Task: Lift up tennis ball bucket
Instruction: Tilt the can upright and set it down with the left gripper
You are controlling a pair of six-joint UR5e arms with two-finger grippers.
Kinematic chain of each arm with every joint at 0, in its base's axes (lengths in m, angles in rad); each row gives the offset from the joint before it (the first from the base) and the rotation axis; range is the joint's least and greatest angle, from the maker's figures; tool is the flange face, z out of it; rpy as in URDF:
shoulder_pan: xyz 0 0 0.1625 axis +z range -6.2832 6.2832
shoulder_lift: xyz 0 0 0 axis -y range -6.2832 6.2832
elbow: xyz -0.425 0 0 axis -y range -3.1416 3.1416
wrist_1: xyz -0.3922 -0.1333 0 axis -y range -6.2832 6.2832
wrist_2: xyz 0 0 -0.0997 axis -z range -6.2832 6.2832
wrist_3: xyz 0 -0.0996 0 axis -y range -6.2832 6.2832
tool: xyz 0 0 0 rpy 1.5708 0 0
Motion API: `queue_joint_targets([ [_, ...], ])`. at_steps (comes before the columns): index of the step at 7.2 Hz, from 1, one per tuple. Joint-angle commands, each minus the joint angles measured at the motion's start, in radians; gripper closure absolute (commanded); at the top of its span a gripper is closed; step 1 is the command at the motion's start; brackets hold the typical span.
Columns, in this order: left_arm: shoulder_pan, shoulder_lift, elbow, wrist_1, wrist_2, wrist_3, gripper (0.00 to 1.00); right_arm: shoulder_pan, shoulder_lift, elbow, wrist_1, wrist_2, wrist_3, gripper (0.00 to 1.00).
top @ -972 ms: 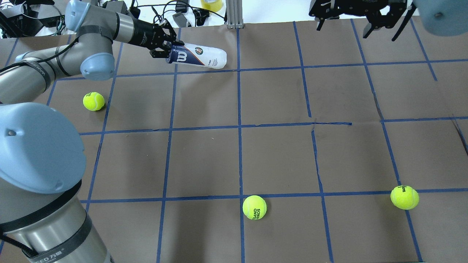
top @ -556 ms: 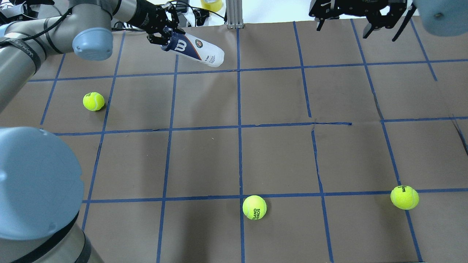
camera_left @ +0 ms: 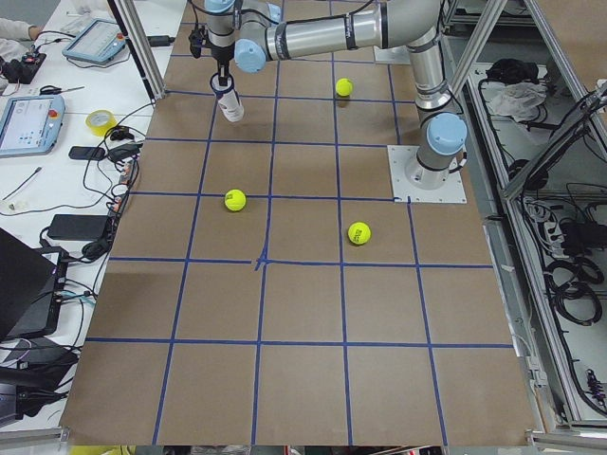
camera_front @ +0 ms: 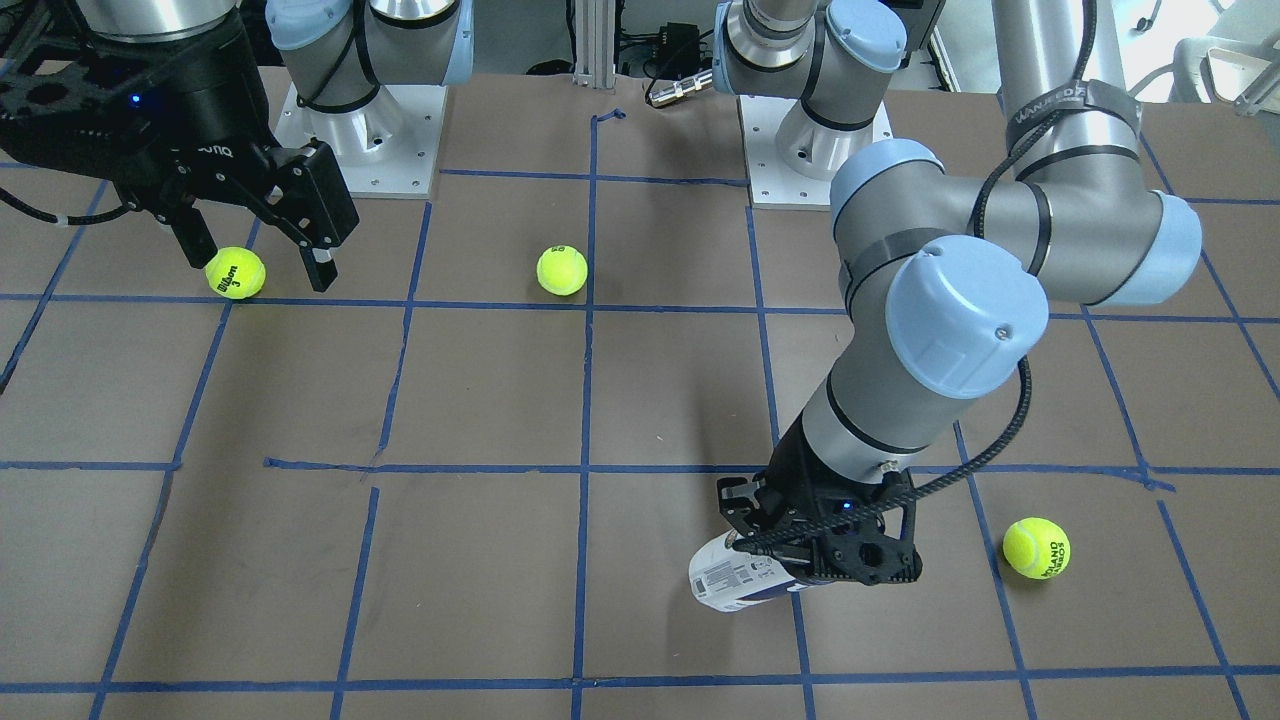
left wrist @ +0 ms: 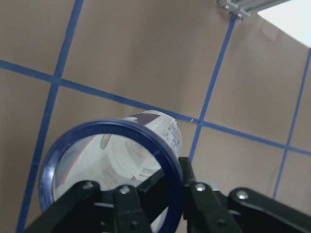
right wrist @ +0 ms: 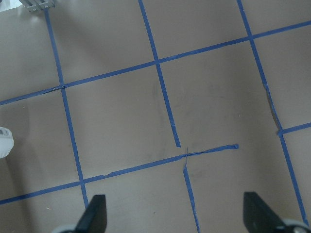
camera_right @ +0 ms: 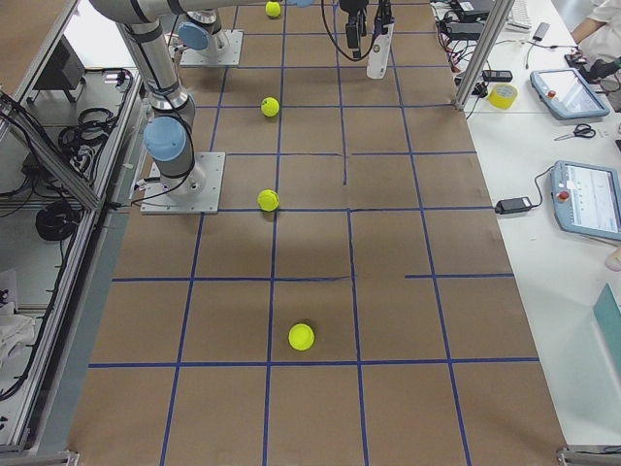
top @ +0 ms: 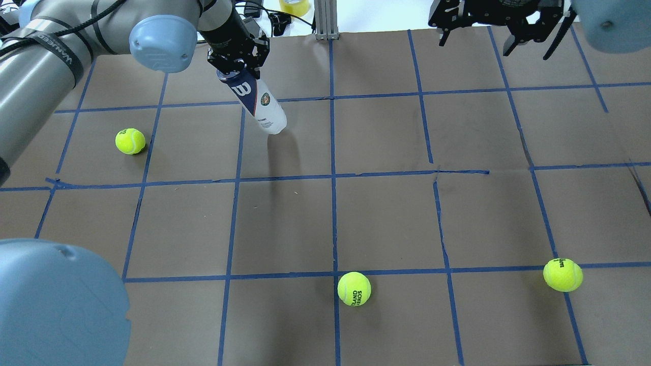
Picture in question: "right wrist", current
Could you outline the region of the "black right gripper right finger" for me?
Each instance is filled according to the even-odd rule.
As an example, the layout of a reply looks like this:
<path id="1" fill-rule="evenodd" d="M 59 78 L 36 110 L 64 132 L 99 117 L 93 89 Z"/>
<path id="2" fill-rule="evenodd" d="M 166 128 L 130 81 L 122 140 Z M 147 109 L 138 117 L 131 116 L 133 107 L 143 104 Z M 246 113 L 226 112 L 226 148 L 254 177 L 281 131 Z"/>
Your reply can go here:
<path id="1" fill-rule="evenodd" d="M 249 233 L 284 233 L 285 223 L 256 192 L 243 194 L 243 223 Z"/>

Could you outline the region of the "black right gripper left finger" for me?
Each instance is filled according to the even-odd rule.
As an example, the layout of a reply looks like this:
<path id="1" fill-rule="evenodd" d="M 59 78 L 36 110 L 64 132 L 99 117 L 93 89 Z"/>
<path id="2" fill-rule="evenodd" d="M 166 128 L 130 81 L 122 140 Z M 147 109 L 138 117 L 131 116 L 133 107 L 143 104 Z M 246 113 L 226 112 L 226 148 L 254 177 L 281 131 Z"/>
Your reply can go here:
<path id="1" fill-rule="evenodd" d="M 105 195 L 94 195 L 78 221 L 75 233 L 104 233 L 107 228 Z"/>

